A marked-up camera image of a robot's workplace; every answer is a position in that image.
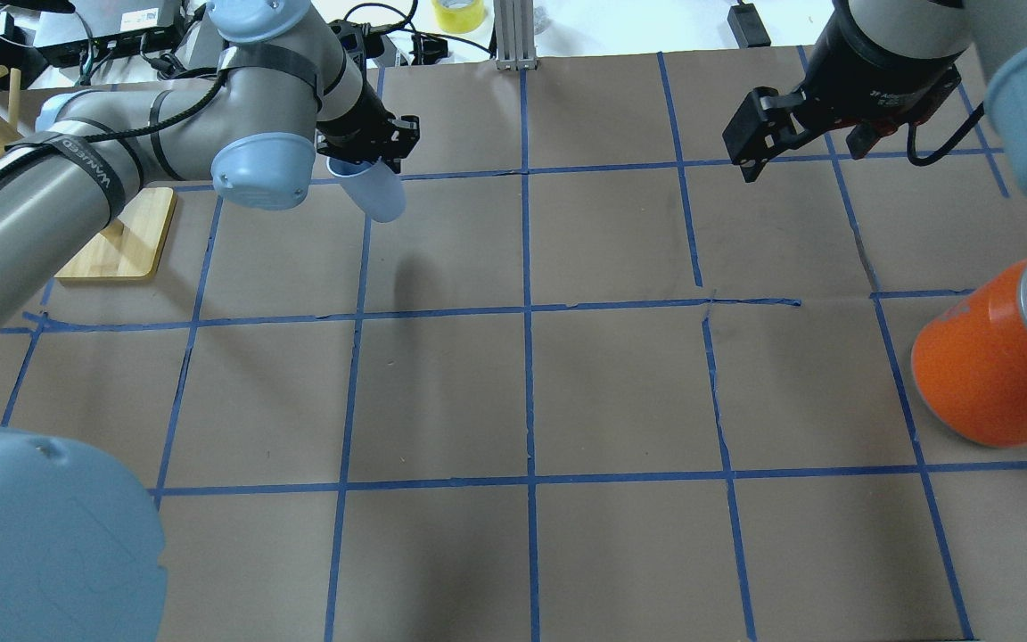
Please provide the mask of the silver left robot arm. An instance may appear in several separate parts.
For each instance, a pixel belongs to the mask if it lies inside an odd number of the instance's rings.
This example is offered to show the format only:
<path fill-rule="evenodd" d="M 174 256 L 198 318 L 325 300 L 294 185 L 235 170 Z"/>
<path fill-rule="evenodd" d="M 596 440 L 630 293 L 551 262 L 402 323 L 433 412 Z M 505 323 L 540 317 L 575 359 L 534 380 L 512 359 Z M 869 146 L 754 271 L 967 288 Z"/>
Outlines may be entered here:
<path fill-rule="evenodd" d="M 240 206 L 297 207 L 317 157 L 368 217 L 405 207 L 420 120 L 396 115 L 309 1 L 208 1 L 226 41 L 199 91 L 50 99 L 0 158 L 0 329 L 148 184 L 210 180 Z M 0 427 L 0 641 L 153 641 L 166 537 L 102 449 Z"/>

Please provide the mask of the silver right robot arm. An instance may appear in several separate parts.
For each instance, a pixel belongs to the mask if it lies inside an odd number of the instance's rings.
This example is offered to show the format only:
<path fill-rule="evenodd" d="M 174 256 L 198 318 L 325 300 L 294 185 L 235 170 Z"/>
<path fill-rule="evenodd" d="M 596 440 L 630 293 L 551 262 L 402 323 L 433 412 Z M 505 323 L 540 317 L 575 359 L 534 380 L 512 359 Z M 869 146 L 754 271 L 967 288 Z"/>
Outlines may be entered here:
<path fill-rule="evenodd" d="M 936 151 L 917 131 L 961 84 L 959 58 L 974 50 L 983 98 Z M 790 91 L 755 86 L 727 123 L 729 161 L 752 183 L 766 164 L 824 134 L 845 130 L 851 158 L 908 135 L 910 163 L 928 167 L 982 120 L 1001 138 L 1027 196 L 1027 1 L 835 1 Z"/>

